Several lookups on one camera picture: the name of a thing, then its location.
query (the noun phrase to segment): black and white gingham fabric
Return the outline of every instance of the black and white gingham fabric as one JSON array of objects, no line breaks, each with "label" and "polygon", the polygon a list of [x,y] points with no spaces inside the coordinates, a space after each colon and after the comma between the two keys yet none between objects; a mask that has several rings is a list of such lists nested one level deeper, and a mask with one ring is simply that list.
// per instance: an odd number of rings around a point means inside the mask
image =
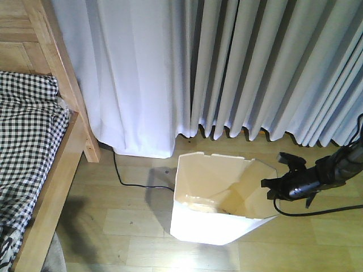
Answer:
[{"label": "black and white gingham fabric", "polygon": [[69,122],[52,76],[0,71],[0,272],[8,271]]}]

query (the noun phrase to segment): sheer curtain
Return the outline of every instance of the sheer curtain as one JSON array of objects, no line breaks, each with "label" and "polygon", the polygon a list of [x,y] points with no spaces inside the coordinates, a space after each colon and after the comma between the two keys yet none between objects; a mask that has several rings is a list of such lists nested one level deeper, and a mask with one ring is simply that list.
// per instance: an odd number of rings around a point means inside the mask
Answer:
[{"label": "sheer curtain", "polygon": [[97,139],[167,158],[242,127],[347,143],[363,112],[361,0],[53,0]]}]

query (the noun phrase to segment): open trash can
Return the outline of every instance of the open trash can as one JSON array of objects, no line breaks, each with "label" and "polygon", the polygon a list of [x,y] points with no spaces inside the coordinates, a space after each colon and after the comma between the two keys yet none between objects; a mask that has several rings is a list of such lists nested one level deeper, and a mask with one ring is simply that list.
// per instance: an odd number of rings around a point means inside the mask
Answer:
[{"label": "open trash can", "polygon": [[277,216],[262,179],[276,170],[258,160],[195,152],[179,156],[170,234],[224,245]]}]

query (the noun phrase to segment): wooden bed frame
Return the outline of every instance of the wooden bed frame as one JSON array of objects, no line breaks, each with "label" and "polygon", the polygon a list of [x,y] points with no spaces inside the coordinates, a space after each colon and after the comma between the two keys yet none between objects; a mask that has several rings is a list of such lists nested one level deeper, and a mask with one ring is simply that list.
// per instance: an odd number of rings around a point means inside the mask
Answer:
[{"label": "wooden bed frame", "polygon": [[0,0],[0,70],[52,74],[75,112],[48,174],[13,271],[39,272],[82,152],[98,162],[100,150],[50,0]]}]

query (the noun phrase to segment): gray cloth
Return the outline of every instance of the gray cloth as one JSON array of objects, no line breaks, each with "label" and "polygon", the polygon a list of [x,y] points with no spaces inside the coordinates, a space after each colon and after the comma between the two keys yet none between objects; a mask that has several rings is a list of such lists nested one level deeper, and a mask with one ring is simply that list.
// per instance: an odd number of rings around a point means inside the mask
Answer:
[{"label": "gray cloth", "polygon": [[41,272],[67,272],[62,245],[56,233],[53,235]]}]

